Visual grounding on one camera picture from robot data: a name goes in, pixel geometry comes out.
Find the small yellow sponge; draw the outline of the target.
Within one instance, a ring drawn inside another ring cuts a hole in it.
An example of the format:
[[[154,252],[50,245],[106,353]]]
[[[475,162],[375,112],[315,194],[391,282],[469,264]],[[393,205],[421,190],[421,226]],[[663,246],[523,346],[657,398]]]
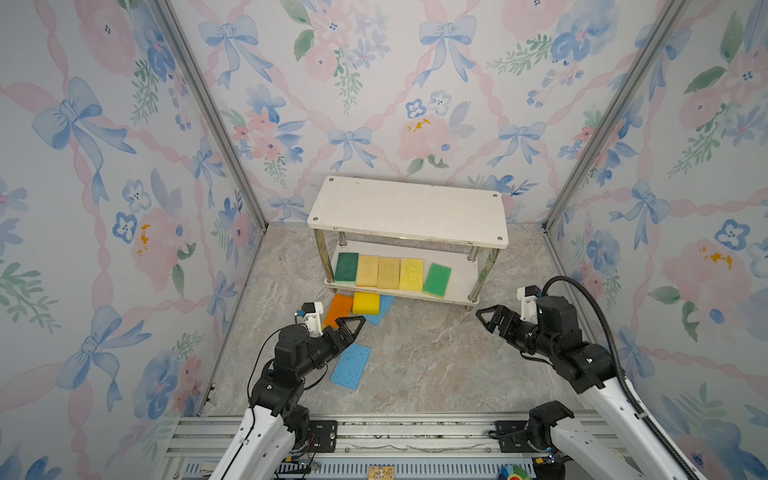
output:
[[[353,296],[352,313],[354,315],[379,315],[381,296],[370,292],[356,291]]]

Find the blue sponge back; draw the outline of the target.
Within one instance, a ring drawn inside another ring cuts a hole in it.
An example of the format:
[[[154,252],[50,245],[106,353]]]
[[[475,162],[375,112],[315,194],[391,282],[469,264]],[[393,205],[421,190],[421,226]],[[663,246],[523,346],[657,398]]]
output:
[[[366,321],[372,325],[379,325],[384,316],[390,310],[394,303],[395,297],[390,295],[381,295],[379,303],[379,313],[377,315],[366,315]]]

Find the dark green scouring sponge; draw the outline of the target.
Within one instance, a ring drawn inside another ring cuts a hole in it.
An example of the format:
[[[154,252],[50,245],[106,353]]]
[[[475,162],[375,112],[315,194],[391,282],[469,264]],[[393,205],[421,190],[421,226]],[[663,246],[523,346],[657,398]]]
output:
[[[337,264],[334,270],[334,281],[354,285],[357,279],[359,254],[354,252],[342,252],[337,256]]]

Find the light green sponge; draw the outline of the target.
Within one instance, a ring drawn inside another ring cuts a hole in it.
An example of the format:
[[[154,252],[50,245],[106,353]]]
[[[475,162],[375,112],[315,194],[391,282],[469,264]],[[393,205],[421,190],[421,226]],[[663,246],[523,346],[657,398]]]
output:
[[[436,298],[444,298],[451,274],[452,269],[450,267],[432,263],[427,278],[423,282],[422,292]]]

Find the bright yellow porous sponge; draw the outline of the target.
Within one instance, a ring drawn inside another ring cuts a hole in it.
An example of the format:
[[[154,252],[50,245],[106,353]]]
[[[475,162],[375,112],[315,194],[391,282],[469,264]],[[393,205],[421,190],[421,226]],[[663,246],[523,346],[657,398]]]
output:
[[[398,288],[403,291],[421,292],[424,281],[424,260],[403,258],[400,264]]]

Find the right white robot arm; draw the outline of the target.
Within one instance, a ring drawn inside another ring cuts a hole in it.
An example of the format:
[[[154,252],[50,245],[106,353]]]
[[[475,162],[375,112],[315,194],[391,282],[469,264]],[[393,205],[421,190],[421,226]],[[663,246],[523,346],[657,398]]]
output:
[[[576,308],[561,296],[529,296],[519,314],[503,305],[476,311],[490,333],[527,360],[549,364],[607,424],[628,452],[620,459],[595,439],[559,401],[530,410],[526,427],[500,442],[526,443],[541,453],[561,453],[595,479],[698,479],[700,473],[635,395],[616,355],[587,342]]]

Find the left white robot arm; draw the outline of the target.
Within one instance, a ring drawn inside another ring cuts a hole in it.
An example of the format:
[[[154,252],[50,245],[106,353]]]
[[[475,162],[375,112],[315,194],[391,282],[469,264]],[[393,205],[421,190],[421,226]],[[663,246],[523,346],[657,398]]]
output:
[[[273,358],[258,379],[248,381],[248,409],[213,479],[271,479],[292,451],[309,442],[309,411],[299,404],[305,377],[353,345],[365,324],[363,316],[352,316],[324,327],[318,337],[298,323],[273,333]]]

